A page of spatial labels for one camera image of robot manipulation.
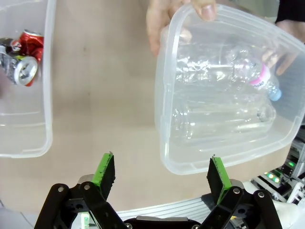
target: human hand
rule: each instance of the human hand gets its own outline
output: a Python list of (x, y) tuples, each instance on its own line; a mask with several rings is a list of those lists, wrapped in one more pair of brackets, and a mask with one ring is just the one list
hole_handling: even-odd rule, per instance
[[(299, 39), (302, 43), (305, 43), (305, 22), (284, 20), (276, 23), (277, 27), (284, 30), (285, 32), (293, 35)], [(297, 53), (275, 53), (273, 51), (266, 52), (263, 55), (263, 61), (267, 63), (269, 68), (273, 67), (283, 56), (285, 55), (284, 61), (276, 70), (277, 75), (283, 74), (286, 69), (292, 64), (297, 57)]]
[(190, 2), (203, 20), (215, 19), (215, 0), (150, 0), (146, 14), (146, 27), (150, 48), (155, 56), (159, 53), (162, 29), (170, 23), (173, 15), (182, 5)]

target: bottle cap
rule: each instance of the bottle cap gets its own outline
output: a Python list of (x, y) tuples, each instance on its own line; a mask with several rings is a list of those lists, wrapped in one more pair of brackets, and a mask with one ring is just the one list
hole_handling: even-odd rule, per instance
[(282, 97), (282, 91), (277, 89), (276, 93), (269, 94), (269, 99), (272, 101), (277, 101)]

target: empty water bottle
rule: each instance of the empty water bottle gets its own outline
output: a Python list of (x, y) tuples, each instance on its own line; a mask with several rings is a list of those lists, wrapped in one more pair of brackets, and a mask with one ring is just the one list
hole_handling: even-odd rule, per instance
[(193, 86), (214, 87), (223, 91), (251, 93), (250, 85), (264, 92), (272, 101), (282, 93), (270, 70), (255, 58), (253, 47), (236, 41), (209, 46), (196, 43), (178, 50), (176, 80)]
[(197, 93), (173, 102), (171, 136), (179, 141), (266, 133), (276, 112), (262, 94)]

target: translucent plastic box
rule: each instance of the translucent plastic box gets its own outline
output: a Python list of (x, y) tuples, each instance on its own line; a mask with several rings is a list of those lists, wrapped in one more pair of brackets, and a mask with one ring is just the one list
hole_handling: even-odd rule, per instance
[(52, 144), (51, 51), (56, 0), (2, 0), (0, 38), (24, 29), (44, 35), (44, 53), (32, 86), (14, 85), (0, 72), (0, 156), (41, 156)]
[[(162, 161), (171, 172), (179, 175), (207, 171), (213, 155), (221, 157), (225, 166), (232, 166), (281, 149), (292, 142), (305, 113), (304, 44), (260, 18), (222, 5), (217, 9), (216, 20), (204, 22), (191, 5), (185, 5), (162, 32), (156, 70), (155, 123), (160, 133)], [(203, 138), (191, 144), (174, 141), (172, 124), (181, 90), (197, 90), (195, 85), (178, 86), (177, 53), (181, 52), (181, 44), (195, 43), (208, 49), (232, 38), (253, 47), (260, 59), (268, 52), (273, 53), (272, 58), (281, 57), (278, 64), (270, 68), (282, 92), (281, 98), (272, 102), (275, 120), (270, 128), (258, 135), (233, 135), (224, 141)], [(187, 50), (190, 57), (202, 52), (196, 45)], [(277, 76), (277, 67), (286, 57), (295, 59), (284, 74)], [(210, 96), (213, 96), (213, 90), (206, 98)]]

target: can lid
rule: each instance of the can lid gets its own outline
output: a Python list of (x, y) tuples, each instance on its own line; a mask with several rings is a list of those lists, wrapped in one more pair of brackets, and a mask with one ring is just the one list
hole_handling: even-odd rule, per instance
[(32, 36), (37, 36), (37, 37), (43, 37), (43, 35), (39, 32), (31, 31), (31, 30), (24, 30), (24, 33)]
[(38, 69), (37, 60), (32, 56), (22, 58), (14, 71), (14, 80), (17, 85), (27, 85), (34, 78)]

